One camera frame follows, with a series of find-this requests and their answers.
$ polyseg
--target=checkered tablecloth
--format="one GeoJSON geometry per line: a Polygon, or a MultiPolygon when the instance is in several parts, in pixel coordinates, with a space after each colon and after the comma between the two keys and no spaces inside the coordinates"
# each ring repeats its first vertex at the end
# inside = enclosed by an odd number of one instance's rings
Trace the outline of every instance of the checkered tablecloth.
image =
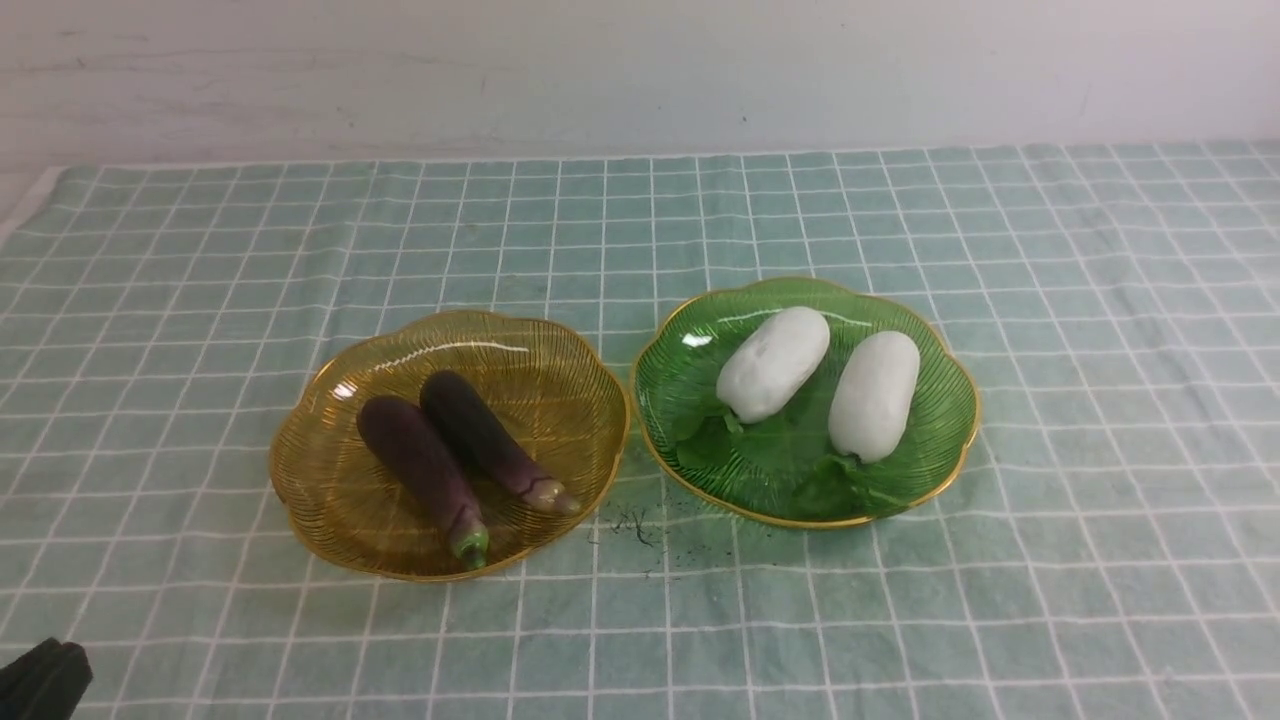
{"type": "Polygon", "coordinates": [[[1275,717],[1280,142],[76,168],[0,246],[0,660],[78,720],[1275,717]],[[347,345],[548,316],[618,373],[803,274],[937,323],[986,409],[936,502],[771,529],[634,441],[495,577],[311,559],[265,450],[347,345]]]}

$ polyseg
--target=yellow glass bowl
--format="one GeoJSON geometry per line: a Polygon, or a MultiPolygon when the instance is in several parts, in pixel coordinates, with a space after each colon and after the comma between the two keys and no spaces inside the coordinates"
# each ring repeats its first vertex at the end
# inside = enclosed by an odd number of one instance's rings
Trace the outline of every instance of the yellow glass bowl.
{"type": "Polygon", "coordinates": [[[492,573],[563,536],[595,511],[618,471],[626,391],[573,331],[476,310],[438,313],[338,354],[311,380],[270,450],[271,484],[298,539],[352,570],[416,582],[492,573]],[[512,437],[582,501],[576,516],[530,510],[489,478],[468,475],[489,527],[489,564],[466,570],[419,502],[356,430],[376,395],[417,402],[435,370],[465,375],[512,437]]]}

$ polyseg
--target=eggplant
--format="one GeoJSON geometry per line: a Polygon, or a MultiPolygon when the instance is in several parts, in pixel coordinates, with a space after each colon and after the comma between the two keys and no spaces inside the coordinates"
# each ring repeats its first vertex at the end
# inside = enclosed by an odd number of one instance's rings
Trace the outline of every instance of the eggplant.
{"type": "Polygon", "coordinates": [[[511,437],[471,383],[453,370],[433,373],[419,396],[444,442],[534,510],[576,515],[582,503],[511,437]]]}
{"type": "Polygon", "coordinates": [[[483,568],[489,529],[480,501],[426,415],[407,400],[380,395],[360,409],[356,428],[374,456],[426,507],[453,557],[468,570],[483,568]]]}

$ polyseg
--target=plate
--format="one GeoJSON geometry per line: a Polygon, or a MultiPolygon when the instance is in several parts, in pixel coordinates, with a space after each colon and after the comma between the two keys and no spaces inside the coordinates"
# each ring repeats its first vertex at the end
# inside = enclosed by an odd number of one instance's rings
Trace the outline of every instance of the plate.
{"type": "Polygon", "coordinates": [[[703,500],[796,528],[859,525],[937,496],[960,474],[982,416],[973,378],[927,320],[813,278],[767,279],[685,302],[641,351],[631,383],[644,441],[668,474],[703,500]],[[827,316],[827,355],[782,413],[739,433],[716,416],[719,370],[765,319],[795,305],[827,316]],[[833,462],[827,414],[849,355],[881,331],[906,333],[920,348],[916,392],[893,454],[847,469],[833,462]]]}
{"type": "Polygon", "coordinates": [[[492,573],[590,516],[617,475],[628,429],[625,388],[573,331],[475,310],[439,313],[342,351],[302,393],[270,451],[271,484],[294,534],[321,559],[406,580],[492,573]],[[435,370],[465,375],[512,437],[582,501],[575,516],[530,510],[470,474],[489,527],[489,564],[453,559],[422,506],[356,430],[370,397],[417,402],[435,370]]]}

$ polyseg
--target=white wall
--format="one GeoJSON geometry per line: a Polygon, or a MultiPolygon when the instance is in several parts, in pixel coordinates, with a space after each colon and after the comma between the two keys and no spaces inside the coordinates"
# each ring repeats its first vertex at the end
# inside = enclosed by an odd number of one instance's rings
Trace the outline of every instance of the white wall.
{"type": "Polygon", "coordinates": [[[4,0],[0,172],[1280,136],[1280,0],[4,0]]]}

